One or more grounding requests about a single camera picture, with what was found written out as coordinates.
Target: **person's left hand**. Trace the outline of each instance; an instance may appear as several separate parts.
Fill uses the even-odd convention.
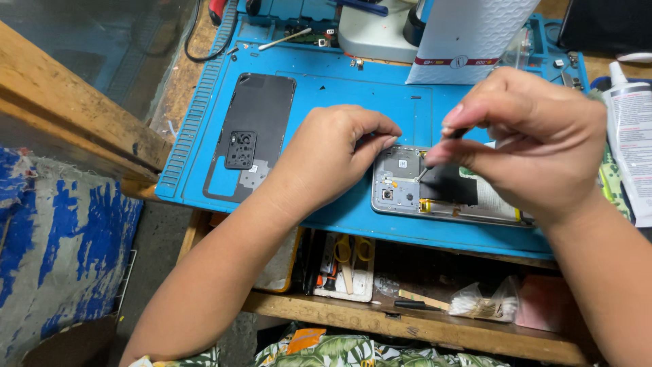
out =
[[[257,191],[263,189],[275,206],[302,220],[355,185],[401,134],[377,111],[350,104],[314,108]]]

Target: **disassembled smartphone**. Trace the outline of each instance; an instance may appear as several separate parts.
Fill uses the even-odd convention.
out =
[[[474,172],[453,164],[424,170],[429,147],[393,145],[374,164],[371,205],[377,212],[432,219],[534,227],[530,215],[507,204]]]

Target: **glue tube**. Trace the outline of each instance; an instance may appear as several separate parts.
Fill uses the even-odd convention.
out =
[[[609,64],[612,88],[607,106],[607,138],[636,216],[637,227],[652,227],[652,87],[628,83],[620,64]]]

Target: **plastic bag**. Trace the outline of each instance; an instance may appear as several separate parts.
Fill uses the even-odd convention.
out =
[[[509,276],[500,283],[494,295],[485,300],[473,283],[455,292],[451,297],[448,314],[472,319],[487,319],[513,323],[518,312],[518,282],[516,276]]]

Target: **precision screwdriver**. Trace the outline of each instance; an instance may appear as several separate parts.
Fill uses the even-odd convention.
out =
[[[448,137],[448,139],[461,139],[464,136],[464,134],[466,134],[469,130],[470,130],[469,127],[456,129],[455,131],[452,132],[452,134]],[[424,168],[423,171],[421,171],[421,174],[419,175],[419,177],[417,177],[416,181],[421,182],[421,179],[423,178],[423,176],[426,175],[426,172],[432,170],[432,168],[433,167],[426,166],[426,168]]]

